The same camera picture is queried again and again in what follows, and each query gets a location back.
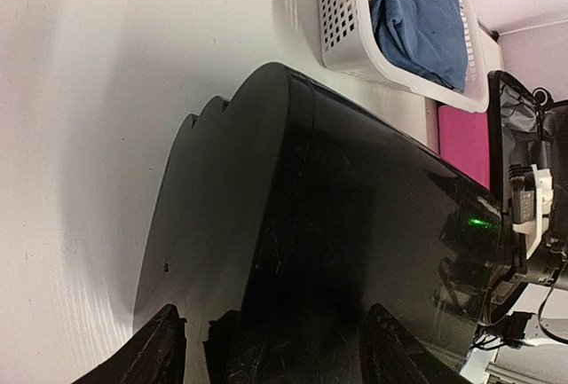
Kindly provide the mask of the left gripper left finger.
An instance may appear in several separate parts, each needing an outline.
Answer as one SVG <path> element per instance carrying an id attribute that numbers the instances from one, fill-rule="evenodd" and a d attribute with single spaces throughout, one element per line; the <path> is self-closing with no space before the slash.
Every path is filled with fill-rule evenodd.
<path id="1" fill-rule="evenodd" d="M 182 383 L 185 374 L 185 320 L 164 305 L 115 354 L 78 383 Z"/>

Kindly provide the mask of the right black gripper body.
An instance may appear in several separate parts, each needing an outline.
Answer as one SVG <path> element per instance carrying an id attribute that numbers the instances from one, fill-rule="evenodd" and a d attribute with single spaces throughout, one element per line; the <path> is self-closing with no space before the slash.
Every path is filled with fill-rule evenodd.
<path id="1" fill-rule="evenodd" d="M 552 211 L 549 229 L 531 256 L 525 235 L 513 231 L 509 215 L 501 222 L 495 264 L 487 295 L 487 323 L 505 317 L 528 285 L 567 289 L 567 207 Z"/>

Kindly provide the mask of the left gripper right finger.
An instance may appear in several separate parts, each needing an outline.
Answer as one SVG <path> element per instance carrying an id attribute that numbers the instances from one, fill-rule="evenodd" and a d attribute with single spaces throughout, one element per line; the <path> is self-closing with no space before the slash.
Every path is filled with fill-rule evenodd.
<path id="1" fill-rule="evenodd" d="M 360 330 L 359 361 L 364 383 L 460 383 L 461 375 L 433 356 L 380 303 Z"/>

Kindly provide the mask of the black pink drawer organizer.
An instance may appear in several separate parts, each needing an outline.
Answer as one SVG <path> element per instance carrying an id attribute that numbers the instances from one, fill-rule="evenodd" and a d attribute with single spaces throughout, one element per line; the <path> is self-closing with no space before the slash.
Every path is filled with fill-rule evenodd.
<path id="1" fill-rule="evenodd" d="M 364 383 L 382 304 L 459 373 L 485 318 L 501 206 L 360 106 L 280 63 L 189 115 L 134 307 L 173 304 L 189 383 Z"/>

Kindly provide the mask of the blue item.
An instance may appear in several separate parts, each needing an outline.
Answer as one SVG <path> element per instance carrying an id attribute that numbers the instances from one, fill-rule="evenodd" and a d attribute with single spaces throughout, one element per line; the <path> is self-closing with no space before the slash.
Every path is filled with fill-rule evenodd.
<path id="1" fill-rule="evenodd" d="M 371 25 L 395 67 L 463 91 L 468 57 L 459 0 L 372 0 Z"/>

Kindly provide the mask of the white plastic mesh basket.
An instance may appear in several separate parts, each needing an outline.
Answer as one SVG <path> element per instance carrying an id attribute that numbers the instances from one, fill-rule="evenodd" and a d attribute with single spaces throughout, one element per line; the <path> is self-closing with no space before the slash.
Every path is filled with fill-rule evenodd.
<path id="1" fill-rule="evenodd" d="M 367 0 L 273 0 L 276 17 L 295 31 L 308 30 L 308 44 L 326 68 L 471 113 L 484 112 L 489 88 L 477 16 L 459 0 L 468 58 L 463 91 L 450 90 L 392 65 L 379 50 Z"/>

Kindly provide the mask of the pink hard-shell suitcase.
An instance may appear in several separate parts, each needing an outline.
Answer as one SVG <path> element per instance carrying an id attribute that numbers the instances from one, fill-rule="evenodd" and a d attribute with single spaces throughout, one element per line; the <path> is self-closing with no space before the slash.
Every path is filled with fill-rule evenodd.
<path id="1" fill-rule="evenodd" d="M 555 101 L 542 87 L 528 90 L 505 71 L 488 75 L 489 106 L 468 113 L 438 108 L 439 153 L 488 188 L 502 204 L 510 197 L 513 165 L 550 170 L 554 200 L 567 202 L 567 101 Z"/>

